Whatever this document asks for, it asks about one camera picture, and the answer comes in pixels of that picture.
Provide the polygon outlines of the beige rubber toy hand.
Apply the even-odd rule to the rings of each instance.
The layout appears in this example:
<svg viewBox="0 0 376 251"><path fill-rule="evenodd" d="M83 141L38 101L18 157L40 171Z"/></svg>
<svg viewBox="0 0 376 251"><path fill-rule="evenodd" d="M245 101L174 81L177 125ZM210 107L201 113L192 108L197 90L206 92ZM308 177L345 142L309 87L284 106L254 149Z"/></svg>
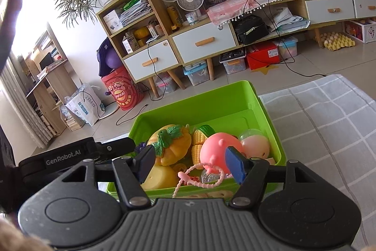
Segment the beige rubber toy hand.
<svg viewBox="0 0 376 251"><path fill-rule="evenodd" d="M176 187L177 173L169 166L153 166L146 180L141 184L144 191Z"/></svg>

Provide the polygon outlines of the purple toy grapes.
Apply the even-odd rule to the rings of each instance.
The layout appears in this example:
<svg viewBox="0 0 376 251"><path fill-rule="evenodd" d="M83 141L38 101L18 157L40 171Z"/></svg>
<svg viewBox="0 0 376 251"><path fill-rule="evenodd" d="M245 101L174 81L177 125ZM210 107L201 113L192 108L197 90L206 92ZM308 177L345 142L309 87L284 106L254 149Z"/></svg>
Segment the purple toy grapes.
<svg viewBox="0 0 376 251"><path fill-rule="evenodd" d="M139 145L137 145L136 146L136 148L135 148L135 151L136 152L140 152L140 151L142 151L145 147L146 147L146 143L145 142L141 142L141 143L139 143Z"/></svg>

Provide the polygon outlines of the pink toy pig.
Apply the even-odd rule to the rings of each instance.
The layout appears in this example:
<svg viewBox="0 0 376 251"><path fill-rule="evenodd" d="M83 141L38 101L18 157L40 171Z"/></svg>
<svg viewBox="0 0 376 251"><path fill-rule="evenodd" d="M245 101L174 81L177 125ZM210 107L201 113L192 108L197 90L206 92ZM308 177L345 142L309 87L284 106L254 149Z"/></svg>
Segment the pink toy pig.
<svg viewBox="0 0 376 251"><path fill-rule="evenodd" d="M191 166L185 172L178 172L178 178L180 178L180 180L175 187L172 198L177 196L183 183L203 189L213 189L219 186L226 178L226 175L231 174L225 158L226 149L228 147L234 147L240 152L240 154L246 156L242 143L231 134L218 132L211 135L202 145L200 151L200 162ZM189 176L189 173L194 169L198 169L199 167L206 170L208 174L219 174L219 179L215 183L201 183L194 181Z"/></svg>

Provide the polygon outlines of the yellow toy pumpkin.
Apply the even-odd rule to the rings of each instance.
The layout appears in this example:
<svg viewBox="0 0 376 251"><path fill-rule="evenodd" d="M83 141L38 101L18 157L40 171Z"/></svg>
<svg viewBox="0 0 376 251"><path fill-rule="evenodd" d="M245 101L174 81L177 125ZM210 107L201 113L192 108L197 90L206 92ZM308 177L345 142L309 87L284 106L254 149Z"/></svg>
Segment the yellow toy pumpkin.
<svg viewBox="0 0 376 251"><path fill-rule="evenodd" d="M147 145L155 150L156 166L171 166L183 159L191 147L189 125L170 124L160 128L149 138Z"/></svg>

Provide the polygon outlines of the pink peach capsule ball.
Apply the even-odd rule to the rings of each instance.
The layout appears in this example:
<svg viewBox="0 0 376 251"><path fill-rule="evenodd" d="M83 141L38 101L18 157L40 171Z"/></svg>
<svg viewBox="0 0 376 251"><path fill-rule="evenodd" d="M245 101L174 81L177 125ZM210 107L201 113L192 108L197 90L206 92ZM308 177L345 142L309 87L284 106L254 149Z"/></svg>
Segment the pink peach capsule ball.
<svg viewBox="0 0 376 251"><path fill-rule="evenodd" d="M239 137L245 156L267 159L270 153L268 138L258 129L248 129Z"/></svg>

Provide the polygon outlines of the white paper shopping bag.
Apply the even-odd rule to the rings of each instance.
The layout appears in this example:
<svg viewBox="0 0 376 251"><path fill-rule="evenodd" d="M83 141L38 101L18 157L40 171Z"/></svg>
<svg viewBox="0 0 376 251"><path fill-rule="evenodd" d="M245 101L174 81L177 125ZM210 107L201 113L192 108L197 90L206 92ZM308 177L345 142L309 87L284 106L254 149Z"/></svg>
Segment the white paper shopping bag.
<svg viewBox="0 0 376 251"><path fill-rule="evenodd" d="M85 123L93 126L104 114L105 106L94 92L94 86L83 84L64 98L64 105Z"/></svg>

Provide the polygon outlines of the red printed bucket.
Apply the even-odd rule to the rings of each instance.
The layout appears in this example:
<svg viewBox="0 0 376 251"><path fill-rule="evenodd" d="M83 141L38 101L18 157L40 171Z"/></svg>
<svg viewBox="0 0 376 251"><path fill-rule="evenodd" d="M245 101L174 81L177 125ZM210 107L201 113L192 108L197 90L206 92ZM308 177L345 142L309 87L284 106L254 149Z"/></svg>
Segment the red printed bucket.
<svg viewBox="0 0 376 251"><path fill-rule="evenodd" d="M121 110L131 110L144 98L143 91L134 83L124 66L114 69L109 75L102 77L101 81Z"/></svg>

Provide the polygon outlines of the yellow toy corn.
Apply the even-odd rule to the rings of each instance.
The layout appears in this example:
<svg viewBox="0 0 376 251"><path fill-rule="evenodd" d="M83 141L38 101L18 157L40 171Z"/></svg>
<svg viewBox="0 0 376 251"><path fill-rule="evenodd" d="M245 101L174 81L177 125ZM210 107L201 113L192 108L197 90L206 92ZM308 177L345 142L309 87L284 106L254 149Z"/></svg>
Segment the yellow toy corn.
<svg viewBox="0 0 376 251"><path fill-rule="evenodd" d="M195 129L192 135L192 148L191 148L191 157L193 164L199 164L200 161L200 152L205 141L215 134L214 129L209 125L202 125L199 128Z"/></svg>

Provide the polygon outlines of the green plastic cookie box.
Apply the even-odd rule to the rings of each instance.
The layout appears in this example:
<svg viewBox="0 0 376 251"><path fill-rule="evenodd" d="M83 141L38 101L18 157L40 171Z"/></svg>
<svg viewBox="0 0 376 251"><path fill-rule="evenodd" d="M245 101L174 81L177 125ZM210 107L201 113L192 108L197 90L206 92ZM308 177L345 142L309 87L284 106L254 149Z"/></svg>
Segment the green plastic cookie box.
<svg viewBox="0 0 376 251"><path fill-rule="evenodd" d="M235 82L142 113L135 120L129 137L139 144L168 124L188 124L190 130L206 124L215 132L233 136L258 129L269 139L270 155L276 165L286 164L286 155L272 121L248 81Z"/></svg>

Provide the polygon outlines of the wooden desk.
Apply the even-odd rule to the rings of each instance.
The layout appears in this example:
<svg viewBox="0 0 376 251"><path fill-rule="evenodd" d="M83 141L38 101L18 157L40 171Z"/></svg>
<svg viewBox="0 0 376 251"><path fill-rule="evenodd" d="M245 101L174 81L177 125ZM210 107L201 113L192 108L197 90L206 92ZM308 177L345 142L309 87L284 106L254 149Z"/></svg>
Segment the wooden desk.
<svg viewBox="0 0 376 251"><path fill-rule="evenodd" d="M73 79L74 69L50 25L19 61L32 82L26 98L52 136L61 135L70 127L71 118L65 119L60 107L64 98L72 95L78 87Z"/></svg>

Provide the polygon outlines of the grey checked tablecloth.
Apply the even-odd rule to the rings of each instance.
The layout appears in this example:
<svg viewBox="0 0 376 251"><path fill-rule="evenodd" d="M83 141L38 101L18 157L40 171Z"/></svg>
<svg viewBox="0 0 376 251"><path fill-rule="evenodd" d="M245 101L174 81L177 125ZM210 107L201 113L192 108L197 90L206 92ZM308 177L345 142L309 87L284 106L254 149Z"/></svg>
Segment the grey checked tablecloth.
<svg viewBox="0 0 376 251"><path fill-rule="evenodd" d="M375 100L342 75L260 99L286 158L308 166L359 207L354 248L375 245Z"/></svg>

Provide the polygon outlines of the wooden cabinet with drawers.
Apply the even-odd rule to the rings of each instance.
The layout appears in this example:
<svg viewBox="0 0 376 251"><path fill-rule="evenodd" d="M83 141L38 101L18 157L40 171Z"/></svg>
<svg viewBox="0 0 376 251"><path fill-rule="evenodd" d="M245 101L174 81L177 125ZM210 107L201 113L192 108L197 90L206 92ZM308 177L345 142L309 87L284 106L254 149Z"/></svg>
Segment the wooden cabinet with drawers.
<svg viewBox="0 0 376 251"><path fill-rule="evenodd" d="M161 0L147 0L152 9L151 12L114 33L110 32L105 16L130 1L113 0L97 12L97 17L133 81L138 83L147 80L155 97L159 96L154 82L157 74L167 72L176 84L184 89L184 84L173 70L179 66L186 67L205 60L210 79L214 80L212 59L239 47L230 25L226 24L219 29L211 23L209 18L173 32L172 21ZM134 52L127 52L122 43L125 33L139 29L153 21L159 23L163 35Z"/></svg>

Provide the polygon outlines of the red box under cabinet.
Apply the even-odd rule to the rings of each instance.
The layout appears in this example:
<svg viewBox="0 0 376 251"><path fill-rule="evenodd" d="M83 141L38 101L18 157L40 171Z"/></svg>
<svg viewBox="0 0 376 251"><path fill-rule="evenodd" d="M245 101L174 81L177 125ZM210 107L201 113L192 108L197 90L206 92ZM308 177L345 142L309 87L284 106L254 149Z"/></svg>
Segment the red box under cabinet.
<svg viewBox="0 0 376 251"><path fill-rule="evenodd" d="M280 62L278 47L271 41L252 44L247 47L246 60L251 70L278 64Z"/></svg>

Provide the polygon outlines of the black bag on shelf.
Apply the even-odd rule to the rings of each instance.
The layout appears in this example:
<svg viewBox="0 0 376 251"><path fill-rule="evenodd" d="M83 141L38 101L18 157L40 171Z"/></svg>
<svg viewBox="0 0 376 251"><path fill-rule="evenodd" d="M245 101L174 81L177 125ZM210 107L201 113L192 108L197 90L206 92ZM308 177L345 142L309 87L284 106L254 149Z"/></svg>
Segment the black bag on shelf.
<svg viewBox="0 0 376 251"><path fill-rule="evenodd" d="M243 16L233 22L233 28L241 44L251 44L269 35L268 28L263 19L257 15Z"/></svg>

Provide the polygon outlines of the yellow egg tray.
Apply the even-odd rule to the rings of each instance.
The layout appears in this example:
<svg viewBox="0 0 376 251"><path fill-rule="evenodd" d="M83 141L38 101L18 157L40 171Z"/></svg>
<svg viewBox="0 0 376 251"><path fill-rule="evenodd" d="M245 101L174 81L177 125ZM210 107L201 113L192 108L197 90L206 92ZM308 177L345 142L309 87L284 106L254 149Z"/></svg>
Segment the yellow egg tray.
<svg viewBox="0 0 376 251"><path fill-rule="evenodd" d="M315 37L315 41L330 51L336 51L341 48L354 47L356 42L343 34L342 32L325 32Z"/></svg>

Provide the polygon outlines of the low cabinet with drawers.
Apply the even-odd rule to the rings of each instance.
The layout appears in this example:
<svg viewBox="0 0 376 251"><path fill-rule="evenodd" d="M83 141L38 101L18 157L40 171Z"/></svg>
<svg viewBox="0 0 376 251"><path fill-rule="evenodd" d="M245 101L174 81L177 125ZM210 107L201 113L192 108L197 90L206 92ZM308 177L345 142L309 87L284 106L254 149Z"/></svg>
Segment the low cabinet with drawers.
<svg viewBox="0 0 376 251"><path fill-rule="evenodd" d="M348 20L370 18L375 16L375 0L282 0L264 3L256 7L256 11L268 16L277 7L287 7L294 15L310 21L309 27L295 31L270 33L258 42L283 38L295 33L314 31Z"/></svg>

